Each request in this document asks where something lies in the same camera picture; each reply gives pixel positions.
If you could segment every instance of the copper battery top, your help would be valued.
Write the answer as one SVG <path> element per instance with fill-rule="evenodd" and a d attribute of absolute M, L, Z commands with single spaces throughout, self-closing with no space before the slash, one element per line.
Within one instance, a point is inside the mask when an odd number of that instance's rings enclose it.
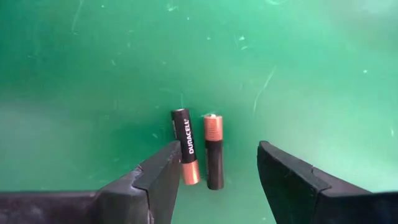
<path fill-rule="evenodd" d="M 205 116 L 205 139 L 207 141 L 223 140 L 223 117 L 209 114 Z"/>
<path fill-rule="evenodd" d="M 199 163 L 197 160 L 182 164 L 182 177 L 187 185 L 197 184 L 200 181 Z"/>

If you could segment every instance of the duracell battery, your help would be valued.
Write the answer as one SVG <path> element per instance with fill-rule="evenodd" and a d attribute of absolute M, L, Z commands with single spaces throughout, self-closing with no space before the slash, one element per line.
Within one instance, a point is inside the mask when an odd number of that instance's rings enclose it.
<path fill-rule="evenodd" d="M 181 142 L 183 180 L 187 185 L 197 184 L 200 181 L 200 174 L 189 110 L 172 111 L 172 121 L 175 138 Z"/>
<path fill-rule="evenodd" d="M 205 147 L 207 165 L 207 187 L 219 190 L 224 187 L 223 173 L 223 117 L 205 116 Z"/>

